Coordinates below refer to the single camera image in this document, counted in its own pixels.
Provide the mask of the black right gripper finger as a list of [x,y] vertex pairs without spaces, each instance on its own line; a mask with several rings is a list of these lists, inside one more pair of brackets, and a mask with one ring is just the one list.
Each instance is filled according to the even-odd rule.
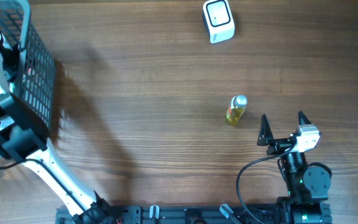
[[274,137],[270,129],[266,114],[261,117],[260,131],[257,140],[258,146],[270,146],[274,144]]
[[299,121],[299,125],[312,124],[312,122],[306,117],[306,115],[302,111],[298,112],[298,121]]

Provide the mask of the yellow liquid bottle silver cap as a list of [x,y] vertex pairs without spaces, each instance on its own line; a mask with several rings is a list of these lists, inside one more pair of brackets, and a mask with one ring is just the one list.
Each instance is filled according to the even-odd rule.
[[245,95],[234,96],[226,112],[226,122],[231,126],[236,125],[240,120],[241,116],[244,114],[247,103],[248,100]]

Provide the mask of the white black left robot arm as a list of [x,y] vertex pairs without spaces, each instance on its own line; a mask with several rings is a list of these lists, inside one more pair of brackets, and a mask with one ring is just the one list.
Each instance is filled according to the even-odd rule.
[[50,139],[54,68],[42,44],[11,45],[0,29],[0,156],[36,173],[63,201],[70,223],[109,223],[110,204],[68,168]]

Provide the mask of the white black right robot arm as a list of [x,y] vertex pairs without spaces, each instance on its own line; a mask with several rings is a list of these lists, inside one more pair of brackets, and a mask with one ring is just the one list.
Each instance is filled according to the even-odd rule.
[[278,168],[286,183],[288,196],[277,199],[280,223],[332,223],[331,209],[325,201],[331,186],[331,169],[319,162],[307,163],[306,152],[314,149],[320,130],[303,112],[299,125],[288,138],[275,139],[266,115],[261,117],[258,146],[267,146],[268,156],[278,157]]

